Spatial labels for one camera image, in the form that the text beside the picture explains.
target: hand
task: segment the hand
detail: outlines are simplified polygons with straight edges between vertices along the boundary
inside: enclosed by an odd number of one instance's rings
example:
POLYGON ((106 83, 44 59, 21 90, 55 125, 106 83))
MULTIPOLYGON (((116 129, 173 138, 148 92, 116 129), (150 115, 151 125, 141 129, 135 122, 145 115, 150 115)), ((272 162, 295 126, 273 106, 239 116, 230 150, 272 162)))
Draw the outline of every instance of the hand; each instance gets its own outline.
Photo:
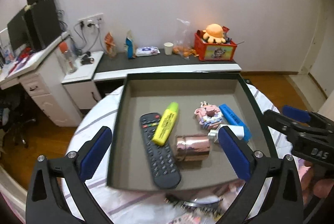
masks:
POLYGON ((313 189, 310 190, 309 184, 314 175, 314 170, 312 165, 313 164, 311 162, 305 161, 305 166, 311 168, 304 174, 304 176, 300 181, 300 184, 302 185, 304 204, 306 203, 308 196, 312 190, 313 194, 318 198, 326 198, 334 185, 334 179, 323 179, 317 181, 313 189))

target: rose gold metallic roll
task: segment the rose gold metallic roll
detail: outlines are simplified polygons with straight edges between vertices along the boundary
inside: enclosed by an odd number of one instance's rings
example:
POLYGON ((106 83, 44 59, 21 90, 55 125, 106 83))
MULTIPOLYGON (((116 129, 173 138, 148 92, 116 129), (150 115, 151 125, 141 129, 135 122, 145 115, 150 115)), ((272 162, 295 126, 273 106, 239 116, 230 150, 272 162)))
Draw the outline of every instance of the rose gold metallic roll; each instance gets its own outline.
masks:
POLYGON ((210 140, 207 135, 176 137, 177 161, 202 161, 210 153, 210 140))

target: red plastic bin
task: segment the red plastic bin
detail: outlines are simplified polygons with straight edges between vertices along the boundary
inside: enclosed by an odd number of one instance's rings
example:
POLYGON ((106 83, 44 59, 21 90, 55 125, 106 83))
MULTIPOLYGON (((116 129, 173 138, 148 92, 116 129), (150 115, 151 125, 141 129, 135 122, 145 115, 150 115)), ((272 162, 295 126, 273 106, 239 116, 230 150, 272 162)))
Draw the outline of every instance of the red plastic bin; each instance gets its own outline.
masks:
POLYGON ((231 40, 231 44, 206 43, 202 40, 203 31, 195 33, 194 48, 200 61, 231 61, 237 45, 231 40))

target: office chair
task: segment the office chair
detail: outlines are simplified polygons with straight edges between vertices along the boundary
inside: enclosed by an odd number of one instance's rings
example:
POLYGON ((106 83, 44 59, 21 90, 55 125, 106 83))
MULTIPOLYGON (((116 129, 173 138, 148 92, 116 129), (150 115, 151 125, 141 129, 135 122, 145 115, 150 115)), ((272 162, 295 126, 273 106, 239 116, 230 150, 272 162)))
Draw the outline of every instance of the office chair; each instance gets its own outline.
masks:
POLYGON ((3 129, 6 134, 13 132, 14 144, 18 145, 17 138, 19 138, 24 147, 27 148, 28 143, 23 135, 24 126, 36 122, 36 119, 30 115, 31 104, 29 101, 31 99, 20 86, 14 86, 2 92, 4 93, 0 94, 0 107, 9 108, 9 117, 5 125, 0 124, 0 129, 3 129))

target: white tablecloth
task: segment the white tablecloth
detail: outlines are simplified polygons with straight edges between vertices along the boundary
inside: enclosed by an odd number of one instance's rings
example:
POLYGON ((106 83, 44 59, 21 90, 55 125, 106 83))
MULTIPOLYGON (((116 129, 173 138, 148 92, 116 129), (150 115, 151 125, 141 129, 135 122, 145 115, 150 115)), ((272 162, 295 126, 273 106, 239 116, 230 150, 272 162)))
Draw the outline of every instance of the white tablecloth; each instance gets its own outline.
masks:
MULTIPOLYGON (((248 85, 248 87, 262 112, 268 109, 278 112, 278 109, 264 94, 252 85, 248 85)), ((112 131, 114 130, 122 90, 123 87, 116 89, 102 99, 86 115, 74 133, 67 152, 78 151, 86 141, 94 137, 102 126, 108 126, 112 131)), ((283 158, 284 155, 291 152, 292 146, 280 132, 271 128, 269 130, 273 137, 278 156, 279 158, 283 158)), ((106 176, 109 153, 110 148, 104 155, 93 178, 86 181, 86 185, 98 204, 115 224, 164 224, 184 213, 183 209, 165 203, 164 194, 123 191, 107 187, 106 176)), ((250 216, 257 214, 268 191, 270 181, 271 179, 266 180, 250 216)), ((73 215, 82 219, 64 179, 62 179, 62 190, 73 215)), ((205 219, 204 222, 214 223, 210 218, 205 219)))

